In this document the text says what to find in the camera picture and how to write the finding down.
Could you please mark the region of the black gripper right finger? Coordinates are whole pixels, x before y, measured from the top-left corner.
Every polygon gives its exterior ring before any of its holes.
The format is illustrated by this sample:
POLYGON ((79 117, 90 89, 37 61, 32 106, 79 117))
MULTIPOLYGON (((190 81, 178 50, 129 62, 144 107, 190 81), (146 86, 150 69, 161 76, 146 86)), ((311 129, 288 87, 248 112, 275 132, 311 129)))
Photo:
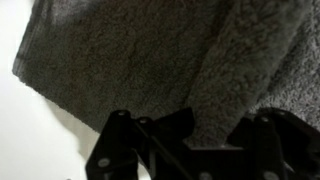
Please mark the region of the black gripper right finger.
POLYGON ((252 154, 254 180, 319 180, 319 132, 289 111, 245 116, 228 143, 252 154))

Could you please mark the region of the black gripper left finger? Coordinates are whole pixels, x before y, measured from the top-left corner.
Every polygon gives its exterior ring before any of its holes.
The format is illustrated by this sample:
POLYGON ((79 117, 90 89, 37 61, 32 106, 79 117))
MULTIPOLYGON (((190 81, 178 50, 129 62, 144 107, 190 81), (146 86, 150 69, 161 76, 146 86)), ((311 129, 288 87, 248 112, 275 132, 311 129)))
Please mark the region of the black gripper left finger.
POLYGON ((127 110, 110 114, 85 166, 88 180, 138 180, 142 164, 151 180, 194 180, 187 168, 193 132, 190 108, 157 120, 134 119, 127 110))

